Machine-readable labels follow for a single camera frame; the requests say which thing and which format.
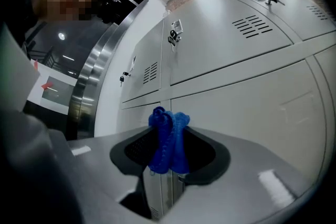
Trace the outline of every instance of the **blue object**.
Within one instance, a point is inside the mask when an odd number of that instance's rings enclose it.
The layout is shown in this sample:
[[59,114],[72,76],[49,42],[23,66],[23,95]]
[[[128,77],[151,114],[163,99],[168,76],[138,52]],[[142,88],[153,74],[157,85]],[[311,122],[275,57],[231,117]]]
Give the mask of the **blue object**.
[[150,170],[158,174],[167,173],[169,168],[179,174],[189,172],[183,146],[183,128],[189,121],[190,117],[182,112],[173,114],[161,106],[153,110],[149,126],[157,128],[159,148],[148,165]]

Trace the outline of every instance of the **stainless steel frame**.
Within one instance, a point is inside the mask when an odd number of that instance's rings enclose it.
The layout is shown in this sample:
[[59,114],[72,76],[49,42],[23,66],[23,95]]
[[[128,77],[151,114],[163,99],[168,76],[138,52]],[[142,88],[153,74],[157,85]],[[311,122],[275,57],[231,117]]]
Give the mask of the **stainless steel frame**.
[[147,4],[143,0],[119,26],[113,24],[92,49],[69,104],[67,132],[77,131],[77,138],[94,137],[98,99],[104,78],[118,44],[136,16]]

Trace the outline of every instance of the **locker key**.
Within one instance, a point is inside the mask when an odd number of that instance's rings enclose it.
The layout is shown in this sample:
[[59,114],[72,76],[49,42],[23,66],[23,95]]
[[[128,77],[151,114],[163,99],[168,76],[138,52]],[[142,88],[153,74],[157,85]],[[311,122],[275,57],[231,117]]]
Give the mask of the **locker key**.
[[120,86],[122,86],[122,83],[124,82],[124,76],[121,76],[119,80],[120,80]]

